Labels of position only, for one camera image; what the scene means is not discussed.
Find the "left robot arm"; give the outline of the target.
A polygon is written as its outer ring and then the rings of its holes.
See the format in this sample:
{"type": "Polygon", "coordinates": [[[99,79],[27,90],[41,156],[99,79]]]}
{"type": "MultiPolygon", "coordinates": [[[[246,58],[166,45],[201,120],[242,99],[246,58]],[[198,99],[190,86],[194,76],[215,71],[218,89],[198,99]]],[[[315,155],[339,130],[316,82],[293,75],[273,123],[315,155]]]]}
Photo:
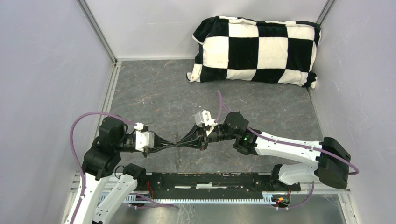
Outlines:
{"type": "Polygon", "coordinates": [[[99,202],[104,187],[121,161],[121,152],[141,152],[145,155],[173,147],[175,144],[162,139],[148,126],[134,123],[107,112],[88,112],[78,117],[70,129],[70,146],[80,172],[80,184],[67,224],[107,224],[133,190],[141,190],[147,184],[146,170],[134,164],[124,167],[116,186],[99,202]],[[77,123],[90,115],[104,115],[90,149],[80,162],[74,147],[74,129],[77,123]]]}

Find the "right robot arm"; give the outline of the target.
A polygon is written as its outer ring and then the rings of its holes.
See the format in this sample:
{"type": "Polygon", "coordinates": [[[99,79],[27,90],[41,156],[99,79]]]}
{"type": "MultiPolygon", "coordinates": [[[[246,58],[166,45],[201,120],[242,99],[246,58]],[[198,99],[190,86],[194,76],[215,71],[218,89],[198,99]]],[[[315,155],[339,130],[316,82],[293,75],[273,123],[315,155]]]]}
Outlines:
{"type": "Polygon", "coordinates": [[[351,156],[334,138],[303,141],[274,136],[251,129],[240,112],[228,113],[221,124],[206,110],[196,113],[194,118],[195,125],[177,142],[178,147],[205,150],[209,143],[234,140],[234,149],[243,155],[275,156],[296,162],[274,166],[269,183],[275,190],[300,182],[347,188],[351,156]]]}

